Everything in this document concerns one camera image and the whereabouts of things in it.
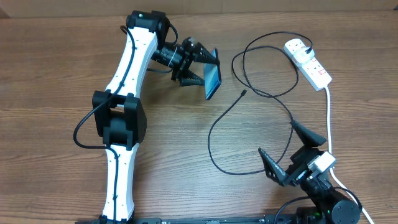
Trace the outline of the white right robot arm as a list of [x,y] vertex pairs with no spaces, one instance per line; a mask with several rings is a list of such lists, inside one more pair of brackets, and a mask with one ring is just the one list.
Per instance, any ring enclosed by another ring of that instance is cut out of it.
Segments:
[[280,214],[290,204],[310,199],[314,206],[300,207],[286,223],[357,223],[362,212],[362,204],[357,197],[354,200],[343,195],[342,187],[334,187],[328,178],[328,170],[336,164],[336,159],[319,146],[326,138],[314,133],[297,121],[291,125],[303,146],[290,160],[292,164],[283,170],[263,149],[258,152],[264,164],[266,176],[285,187],[299,186],[307,195],[285,203],[276,213],[273,222],[280,223]]

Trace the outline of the black Galaxy smartphone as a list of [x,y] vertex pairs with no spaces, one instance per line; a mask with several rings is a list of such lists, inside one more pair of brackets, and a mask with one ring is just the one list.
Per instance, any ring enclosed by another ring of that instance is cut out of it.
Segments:
[[205,98],[210,100],[221,86],[221,70],[216,64],[206,63],[203,67],[205,81]]

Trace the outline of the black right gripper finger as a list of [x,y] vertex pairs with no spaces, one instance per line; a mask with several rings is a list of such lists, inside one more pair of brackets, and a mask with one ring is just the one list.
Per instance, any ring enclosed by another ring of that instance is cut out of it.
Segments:
[[307,129],[304,125],[300,124],[298,121],[293,120],[291,125],[302,143],[310,147],[318,147],[326,142],[326,138],[323,136]]
[[279,185],[286,186],[288,178],[286,172],[270,157],[270,155],[268,155],[266,151],[259,148],[258,152],[264,164],[266,176]]

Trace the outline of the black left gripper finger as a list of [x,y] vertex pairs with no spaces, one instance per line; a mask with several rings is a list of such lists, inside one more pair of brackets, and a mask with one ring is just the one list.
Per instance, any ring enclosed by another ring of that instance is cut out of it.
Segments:
[[219,65],[220,61],[213,56],[200,42],[194,45],[194,62]]
[[205,81],[190,70],[183,72],[179,78],[180,86],[204,86]]

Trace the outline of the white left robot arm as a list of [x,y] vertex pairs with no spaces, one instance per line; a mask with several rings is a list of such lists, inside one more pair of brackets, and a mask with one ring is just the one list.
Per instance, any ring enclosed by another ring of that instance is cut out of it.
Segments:
[[218,51],[208,51],[191,37],[181,44],[166,41],[172,28],[164,12],[133,11],[122,27],[126,46],[105,91],[92,98],[98,135],[108,160],[106,202],[97,223],[130,223],[134,214],[134,161],[147,129],[141,88],[149,62],[169,67],[180,86],[203,86],[209,100],[221,86]]

